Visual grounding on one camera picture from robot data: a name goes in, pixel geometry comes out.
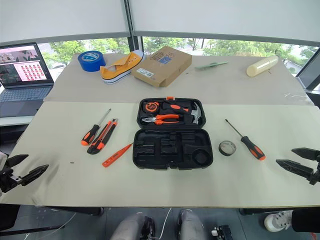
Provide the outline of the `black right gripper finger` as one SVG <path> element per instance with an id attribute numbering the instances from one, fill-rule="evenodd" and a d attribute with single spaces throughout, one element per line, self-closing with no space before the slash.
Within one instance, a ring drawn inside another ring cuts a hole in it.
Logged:
<path id="1" fill-rule="evenodd" d="M 276 163 L 280 165 L 283 169 L 293 174 L 299 175 L 303 178 L 309 179 L 314 170 L 310 167 L 304 166 L 298 162 L 288 160 L 288 159 L 277 159 Z"/>
<path id="2" fill-rule="evenodd" d="M 291 151 L 304 159 L 308 159 L 311 161 L 320 160 L 319 150 L 315 150 L 307 147 L 300 147 L 300 148 L 293 148 Z"/>

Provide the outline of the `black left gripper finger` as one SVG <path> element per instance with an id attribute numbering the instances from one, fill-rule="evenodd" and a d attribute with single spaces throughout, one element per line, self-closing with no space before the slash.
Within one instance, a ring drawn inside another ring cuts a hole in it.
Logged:
<path id="1" fill-rule="evenodd" d="M 8 167 L 14 167 L 21 163 L 23 160 L 25 160 L 29 155 L 28 154 L 19 154 L 12 156 L 7 159 L 7 166 Z"/>
<path id="2" fill-rule="evenodd" d="M 25 175 L 24 177 L 21 178 L 20 184 L 22 186 L 26 186 L 26 185 L 30 184 L 31 182 L 33 182 L 34 180 L 39 178 L 47 170 L 48 167 L 49 167 L 49 165 L 45 164 L 45 165 L 41 165 L 41 166 L 34 168 L 27 175 Z"/>

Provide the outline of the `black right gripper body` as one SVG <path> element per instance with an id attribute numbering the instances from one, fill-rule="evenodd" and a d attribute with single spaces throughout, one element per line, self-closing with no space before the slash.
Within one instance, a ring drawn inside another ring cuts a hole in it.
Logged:
<path id="1" fill-rule="evenodd" d="M 308 180 L 311 185 L 315 185 L 320 181 L 320 155 L 316 157 L 316 161 L 318 162 L 316 171 L 310 175 Z"/>

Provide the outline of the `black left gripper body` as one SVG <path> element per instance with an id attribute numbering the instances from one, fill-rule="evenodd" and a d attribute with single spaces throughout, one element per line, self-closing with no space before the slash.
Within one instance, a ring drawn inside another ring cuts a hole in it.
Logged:
<path id="1" fill-rule="evenodd" d="M 20 185 L 22 179 L 13 174 L 13 166 L 17 165 L 17 162 L 14 160 L 7 160 L 4 164 L 3 169 L 0 171 L 0 190 L 3 193 L 7 193 L 16 186 Z"/>

